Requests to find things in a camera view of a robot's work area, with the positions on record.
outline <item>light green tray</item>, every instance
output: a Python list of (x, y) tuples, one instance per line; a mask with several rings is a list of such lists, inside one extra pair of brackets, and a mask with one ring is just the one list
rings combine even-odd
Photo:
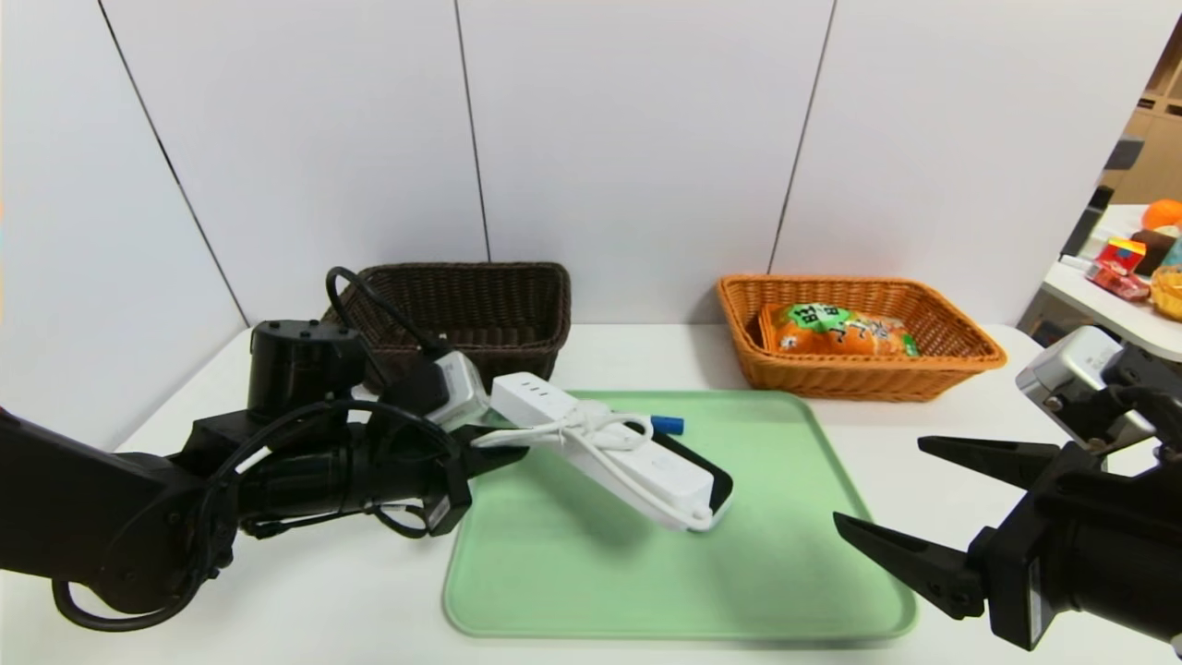
[(812, 412), (785, 395), (579, 393), (686, 419), (682, 443), (734, 478), (707, 534), (671, 533), (550, 451), (480, 478), (448, 571), (475, 637), (871, 640), (915, 599), (833, 529), (869, 519)]

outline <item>white table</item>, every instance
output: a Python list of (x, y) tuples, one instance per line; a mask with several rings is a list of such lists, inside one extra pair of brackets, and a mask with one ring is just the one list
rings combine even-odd
[(1091, 315), (1131, 345), (1157, 358), (1182, 361), (1182, 322), (1154, 311), (1149, 302), (1130, 302), (1092, 283), (1077, 267), (1056, 262), (1043, 288)]
[[(1061, 443), (1065, 437), (1013, 387), (1038, 347), (989, 327), (1009, 353), (1004, 369), (924, 405), (813, 402), (845, 469), (875, 517), (963, 548), (998, 524), (1021, 493), (924, 456), (923, 435)], [(247, 335), (235, 339), (122, 450), (178, 450), (190, 423), (239, 410)], [(743, 389), (723, 326), (578, 325), (553, 379), (567, 389)], [(1151, 465), (1148, 448), (1112, 459), (1117, 472)], [(740, 503), (734, 510), (745, 510)], [(272, 541), (241, 536), (235, 562), (187, 611), (138, 633), (100, 634), (57, 615), (44, 580), (6, 574), (0, 648), (9, 665), (117, 663), (374, 664), (993, 664), (1170, 663), (1171, 650), (1099, 619), (1060, 617), (1033, 654), (998, 640), (983, 619), (953, 621), (921, 601), (908, 635), (862, 648), (777, 651), (768, 644), (480, 640), (447, 622), (441, 589), (454, 537), (405, 541), (372, 520), (348, 519)], [(792, 589), (777, 589), (792, 593)]]

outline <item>orange fruit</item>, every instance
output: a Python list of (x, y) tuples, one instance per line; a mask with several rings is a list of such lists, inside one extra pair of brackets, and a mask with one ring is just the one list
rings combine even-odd
[(1182, 202), (1174, 198), (1154, 201), (1141, 216), (1141, 226), (1150, 230), (1177, 223), (1182, 223)]

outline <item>shelf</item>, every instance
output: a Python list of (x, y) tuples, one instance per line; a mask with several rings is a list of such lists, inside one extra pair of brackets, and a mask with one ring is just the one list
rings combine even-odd
[(1162, 51), (1162, 57), (1154, 67), (1145, 84), (1147, 94), (1165, 94), (1182, 99), (1182, 80), (1178, 80), (1178, 64), (1182, 64), (1182, 20), (1174, 26), (1174, 33)]

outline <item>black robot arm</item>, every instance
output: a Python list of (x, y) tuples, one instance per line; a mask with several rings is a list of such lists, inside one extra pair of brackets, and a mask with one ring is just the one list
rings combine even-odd
[(953, 619), (981, 617), (987, 601), (993, 633), (1026, 650), (1069, 609), (1182, 646), (1182, 382), (1139, 350), (1112, 358), (1103, 382), (1065, 384), (1047, 404), (1090, 442), (1137, 411), (1161, 442), (1154, 469), (1109, 474), (1105, 456), (1115, 446), (924, 437), (923, 452), (1021, 488), (1025, 497), (967, 552), (834, 514), (838, 533)]
[[(330, 296), (337, 275), (356, 279), (335, 268)], [(355, 400), (376, 363), (356, 330), (265, 321), (247, 409), (194, 423), (168, 457), (105, 454), (0, 410), (0, 569), (52, 580), (58, 609), (80, 626), (134, 631), (174, 617), (229, 566), (239, 530), (266, 539), (372, 515), (407, 537), (449, 533), (472, 504), (468, 481), (528, 449), (474, 449), (488, 429), (447, 432), (427, 417), (449, 400), (442, 347), (424, 348), (377, 402)], [(350, 423), (356, 411), (369, 420)], [(84, 612), (71, 583), (130, 617)]]

